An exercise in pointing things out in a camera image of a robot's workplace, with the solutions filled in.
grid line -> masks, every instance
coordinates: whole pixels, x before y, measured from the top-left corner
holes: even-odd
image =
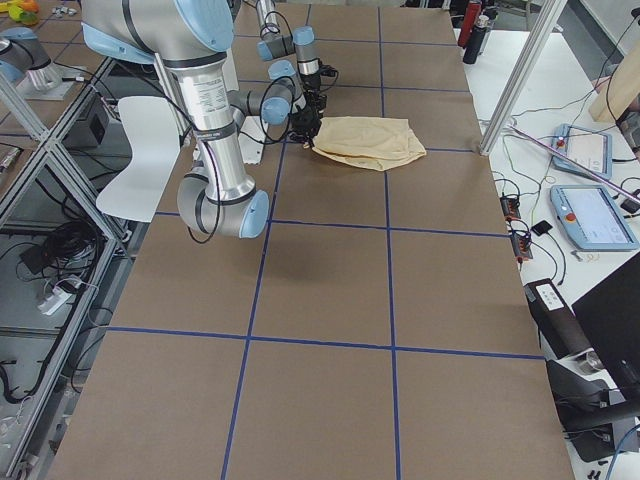
[[[382,48],[382,12],[378,7],[378,49],[380,52],[380,99],[382,102],[382,117],[385,114],[384,105],[384,60]],[[391,388],[393,397],[393,433],[396,459],[396,480],[402,480],[402,454],[400,450],[400,406],[398,399],[398,358],[396,355],[396,319],[393,303],[393,255],[391,250],[391,213],[389,205],[389,176],[384,172],[384,208],[387,235],[387,282],[389,288],[389,329],[391,339]]]
[[[254,34],[236,34],[235,35],[237,38],[255,38],[255,39],[259,39],[260,35],[254,35]],[[452,47],[456,47],[458,48],[458,45],[455,43],[435,43],[435,42],[400,42],[400,41],[392,41],[392,40],[386,40],[386,41],[380,41],[380,40],[358,40],[358,39],[353,39],[353,38],[323,38],[323,37],[316,37],[316,40],[321,41],[321,42],[353,42],[353,43],[372,43],[372,44],[383,44],[383,45],[422,45],[425,47],[445,47],[445,48],[452,48]]]
[[[280,162],[278,164],[278,173],[276,175],[276,183],[274,187],[273,198],[271,199],[271,210],[269,212],[269,218],[273,218],[273,212],[276,206],[276,199],[278,197],[278,188],[280,185],[280,175],[282,174],[282,164],[284,163],[284,155],[287,149],[287,143],[282,145],[280,152]],[[222,464],[222,472],[220,473],[220,479],[226,480],[227,470],[229,468],[229,458],[231,456],[231,447],[233,444],[233,434],[235,432],[235,425],[238,418],[238,410],[240,408],[240,396],[242,394],[242,387],[244,384],[244,376],[247,368],[247,361],[249,359],[249,347],[251,346],[251,335],[253,332],[253,324],[256,317],[256,311],[258,308],[258,299],[260,297],[260,290],[262,287],[262,276],[264,273],[264,266],[267,259],[267,251],[269,248],[269,237],[271,235],[271,222],[267,223],[267,231],[265,233],[264,244],[262,247],[262,258],[260,259],[260,268],[258,269],[258,278],[256,279],[256,290],[253,297],[253,304],[251,306],[251,316],[249,318],[249,326],[247,327],[247,337],[244,344],[244,352],[242,354],[242,363],[240,365],[240,374],[238,375],[238,384],[236,386],[236,395],[233,403],[233,411],[231,413],[231,421],[229,423],[229,434],[227,436],[227,445],[224,452],[224,461]]]
[[[177,212],[156,212],[158,216],[179,217]],[[431,233],[437,235],[460,235],[468,237],[493,237],[493,238],[509,238],[507,233],[490,233],[490,232],[465,232],[458,230],[440,230],[436,228],[412,228],[412,227],[392,227],[379,225],[358,225],[348,223],[322,223],[322,222],[305,222],[302,220],[280,220],[271,218],[268,220],[271,224],[281,225],[300,225],[308,227],[329,227],[329,228],[353,228],[359,230],[390,230],[392,232],[411,232],[411,233]]]
[[[487,358],[505,358],[512,360],[545,360],[542,355],[531,355],[526,353],[507,353],[507,352],[482,352],[479,350],[456,350],[452,348],[430,348],[430,347],[411,347],[406,345],[378,345],[373,343],[354,343],[354,342],[338,342],[331,340],[314,340],[307,338],[286,338],[286,337],[269,337],[264,335],[239,335],[233,333],[218,333],[218,332],[198,332],[190,330],[169,330],[169,329],[155,329],[155,328],[143,328],[143,327],[127,327],[127,326],[108,326],[106,327],[111,332],[121,333],[134,333],[142,335],[173,335],[182,337],[201,337],[201,338],[216,338],[221,340],[241,340],[247,339],[252,342],[263,343],[277,343],[277,344],[294,344],[294,345],[310,345],[319,347],[332,347],[332,348],[354,348],[360,350],[383,350],[383,351],[396,351],[396,352],[408,352],[408,353],[421,353],[421,354],[437,354],[437,355],[452,355],[462,357],[487,357]]]
[[[246,82],[246,83],[271,83],[269,80],[253,80],[242,78],[238,79],[238,82]],[[399,91],[409,91],[409,92],[445,92],[445,93],[471,93],[469,90],[459,90],[453,88],[428,88],[428,87],[389,87],[389,86],[374,86],[374,85],[347,85],[337,83],[334,85],[337,88],[369,88],[369,89],[382,89],[382,90],[399,90]],[[454,151],[465,151],[472,152],[469,149],[453,149]]]

orange object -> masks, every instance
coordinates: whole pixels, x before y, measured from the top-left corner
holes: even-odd
[[[20,7],[25,12],[38,13],[40,11],[40,6],[35,0],[22,0],[20,2]]]

power strip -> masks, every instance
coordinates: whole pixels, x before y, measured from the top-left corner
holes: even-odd
[[[40,310],[43,315],[53,315],[72,295],[78,292],[83,283],[84,282],[75,275],[59,281],[53,287],[51,293],[38,305],[38,310]]]
[[[527,241],[522,237],[522,234],[517,232],[511,232],[509,234],[511,239],[511,247],[513,247],[513,254],[516,256],[518,263],[526,262],[533,259],[533,253],[531,252],[531,245],[527,245]]]
[[[504,219],[507,222],[511,220],[520,220],[520,202],[512,197],[500,197],[500,206],[502,207],[502,213]]]

table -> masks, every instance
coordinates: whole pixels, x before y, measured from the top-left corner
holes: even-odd
[[[507,82],[511,69],[526,41],[527,32],[495,31],[491,33],[486,51],[478,58],[474,65],[465,65],[465,73],[469,81],[469,88],[474,96],[474,105],[479,119],[490,118],[498,98]],[[513,110],[518,114],[529,109],[546,107],[562,107],[573,100],[584,96],[585,101],[580,101],[566,108],[527,113],[517,116],[520,129],[535,136],[543,137],[552,135],[555,128],[561,123],[575,123],[580,126],[600,130],[611,126],[594,122],[589,113],[589,105],[594,101],[595,94],[587,95],[591,90],[591,82],[584,74],[575,56],[561,34],[551,34],[540,58],[533,69],[531,76]],[[613,128],[607,130],[613,137],[613,158],[633,159],[634,155],[625,142],[620,132]],[[514,172],[509,161],[509,153],[514,168],[533,179],[541,180],[545,177],[549,164],[549,155],[546,151],[533,144],[514,138],[506,138],[507,150],[504,143],[498,141],[490,154],[491,166],[495,172],[504,174],[514,180],[522,192],[532,192],[537,186],[529,179]],[[613,167],[612,181],[617,183],[631,176],[640,176],[640,164],[637,161],[628,163],[615,163]],[[502,191],[502,183],[496,182],[498,191]],[[553,184],[591,184],[586,178],[555,170],[553,167],[548,172],[547,181],[542,182],[540,200],[536,205],[536,196],[521,197],[520,211],[523,219],[529,226],[547,220],[554,227],[551,234],[558,241],[566,259],[566,278],[561,285],[557,285],[561,273],[556,277],[556,285],[569,305],[575,302],[583,294],[588,292],[600,280],[604,279],[613,270],[622,265],[637,252],[599,252],[587,254],[585,252],[571,253],[575,247],[566,237],[562,227],[556,219],[555,211],[549,200],[549,189]],[[633,182],[625,185],[635,189]],[[514,193],[511,185],[505,186],[506,193]],[[637,222],[629,222],[636,235],[640,234]],[[558,247],[547,236],[535,237],[534,241],[547,249],[556,257],[562,270],[562,258]],[[548,255],[538,247],[533,246],[534,259],[525,262],[521,270],[522,283],[526,284],[541,278],[550,278],[554,272],[554,265]],[[563,361],[568,368],[576,371],[575,362]],[[597,374],[589,376],[589,380],[596,378],[608,378],[608,375]],[[572,464],[576,479],[583,479],[591,470],[602,470],[596,462],[584,463],[580,460],[572,445],[568,446],[571,453]],[[635,479],[640,468],[640,454],[623,455],[615,467],[614,479]]]
[[[198,246],[184,155],[49,478],[566,480],[448,15],[278,8],[341,72],[327,116],[408,118],[428,156],[383,174],[267,148],[265,233]],[[252,10],[236,34],[246,88]]]

white label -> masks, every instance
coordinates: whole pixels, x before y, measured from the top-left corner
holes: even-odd
[[[540,298],[542,298],[542,301],[549,310],[558,310],[559,308],[564,307],[562,300],[560,300],[558,294],[551,285],[538,285],[536,290],[538,290]]]
[[[198,104],[204,114],[214,113],[227,107],[227,92],[222,78],[194,85],[198,95]]]

